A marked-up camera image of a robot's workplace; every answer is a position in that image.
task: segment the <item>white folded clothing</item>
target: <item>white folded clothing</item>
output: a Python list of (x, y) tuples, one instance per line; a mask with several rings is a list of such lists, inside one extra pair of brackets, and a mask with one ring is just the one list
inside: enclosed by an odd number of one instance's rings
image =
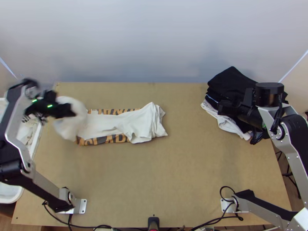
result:
[(206, 99), (201, 103), (201, 107), (206, 110), (208, 114), (217, 119), (218, 127), (224, 131), (236, 133), (242, 139), (249, 140), (251, 138), (248, 132), (243, 133), (240, 128), (236, 125), (235, 121), (228, 116), (218, 115), (218, 111), (212, 107), (212, 105), (206, 101)]
[(119, 115), (88, 114), (85, 106), (76, 99), (61, 96), (59, 103), (70, 103), (77, 116), (57, 119), (54, 128), (64, 139), (76, 140), (76, 136), (92, 139), (124, 134), (133, 144), (150, 141), (154, 137), (167, 136), (162, 117), (165, 112), (153, 102), (143, 108)]

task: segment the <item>wooden table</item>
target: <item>wooden table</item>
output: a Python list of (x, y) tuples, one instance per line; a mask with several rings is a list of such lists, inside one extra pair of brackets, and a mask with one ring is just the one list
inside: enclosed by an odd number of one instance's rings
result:
[[(291, 209), (270, 140), (257, 145), (218, 128), (200, 107), (206, 84), (59, 83), (56, 91), (89, 109), (138, 108), (153, 101), (166, 115), (167, 137), (142, 144), (78, 146), (44, 127), (35, 155), (37, 170), (58, 187), (88, 200), (73, 224), (146, 227), (158, 216), (161, 227), (193, 227), (222, 215), (219, 189), (251, 189), (268, 202)], [(50, 217), (43, 200), (25, 191), (14, 224), (63, 226)], [(68, 215), (58, 214), (67, 221)], [(267, 224), (253, 214), (219, 226)]]

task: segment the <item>power cord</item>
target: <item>power cord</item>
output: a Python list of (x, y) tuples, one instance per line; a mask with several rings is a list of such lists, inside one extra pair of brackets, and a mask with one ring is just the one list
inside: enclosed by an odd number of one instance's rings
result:
[(54, 215), (47, 209), (47, 207), (46, 207), (47, 204), (48, 204), (48, 203), (47, 203), (46, 201), (44, 201), (44, 202), (42, 203), (42, 205), (44, 206), (45, 210), (49, 213), (49, 215), (51, 215), (51, 216), (52, 216), (54, 219), (56, 219), (58, 222), (67, 225), (67, 226), (69, 227), (70, 231), (72, 231), (72, 227), (81, 228), (81, 229), (94, 229), (94, 230), (96, 230), (96, 229), (98, 229), (98, 228), (112, 229), (111, 226), (105, 225), (105, 224), (101, 224), (101, 225), (98, 225), (98, 226), (78, 226), (78, 225), (71, 224), (70, 222), (71, 222), (71, 220), (72, 220), (73, 214), (69, 214), (69, 220), (68, 220), (68, 222), (66, 223), (66, 222), (60, 220), (59, 218), (57, 218), (56, 216), (54, 216)]
[(205, 222), (205, 223), (203, 223), (203, 224), (201, 224), (201, 225), (198, 225), (198, 226), (192, 228), (191, 231), (195, 231), (196, 229), (199, 229), (199, 228), (201, 228), (201, 227), (203, 227), (203, 226), (217, 224), (217, 223), (220, 222), (222, 219), (226, 219), (226, 218), (238, 218), (240, 221), (243, 221), (243, 220), (244, 220), (244, 219), (243, 219), (242, 217), (240, 217), (237, 213), (235, 213), (235, 216), (227, 216), (227, 217), (225, 217), (225, 214), (226, 214), (228, 208), (229, 208), (232, 204), (235, 204), (235, 203), (234, 203), (234, 201), (225, 199), (225, 198), (221, 195), (222, 190), (223, 190), (224, 188), (229, 188), (229, 189), (231, 189), (231, 190), (233, 191), (233, 193), (235, 193), (235, 191), (234, 191), (231, 187), (229, 187), (229, 186), (223, 186), (223, 187), (220, 188), (219, 194), (220, 194), (221, 198), (222, 198), (224, 201), (230, 202), (230, 204), (229, 204), (229, 205), (227, 206), (227, 208), (225, 209), (223, 215), (222, 215), (221, 217), (219, 217), (219, 218), (215, 218), (215, 219), (210, 220), (210, 221), (208, 221), (208, 222)]

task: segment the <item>white laundry basket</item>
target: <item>white laundry basket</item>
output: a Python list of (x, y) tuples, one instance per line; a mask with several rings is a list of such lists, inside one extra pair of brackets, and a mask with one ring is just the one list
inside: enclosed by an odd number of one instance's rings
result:
[[(5, 98), (0, 98), (0, 121), (2, 120), (2, 115), (4, 113), (4, 110), (6, 108), (7, 102), (5, 100)], [(25, 128), (23, 126), (23, 123), (21, 123), (21, 127), (23, 131), (27, 131), (27, 128)], [(37, 128), (36, 131), (32, 132), (32, 136), (33, 137), (33, 141), (32, 144), (27, 146), (31, 159), (33, 159), (37, 145), (38, 145), (38, 141), (40, 139), (40, 134), (42, 131), (42, 125), (40, 122), (37, 121)], [(13, 186), (13, 185), (7, 185), (4, 184), (2, 182), (0, 182), (0, 203), (4, 203), (4, 204), (11, 204), (16, 202), (23, 193), (23, 188), (20, 186)]]

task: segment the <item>laundry basket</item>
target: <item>laundry basket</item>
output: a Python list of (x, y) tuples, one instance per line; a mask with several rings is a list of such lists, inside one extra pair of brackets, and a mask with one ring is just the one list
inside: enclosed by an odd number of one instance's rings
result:
[[(7, 102), (5, 98), (0, 98), (0, 121), (2, 120), (6, 106)], [(25, 116), (23, 118), (17, 137), (27, 146), (31, 159), (34, 157), (41, 131), (42, 125), (35, 117)], [(22, 193), (22, 187), (7, 185), (0, 182), (0, 203), (14, 203), (22, 196)]]

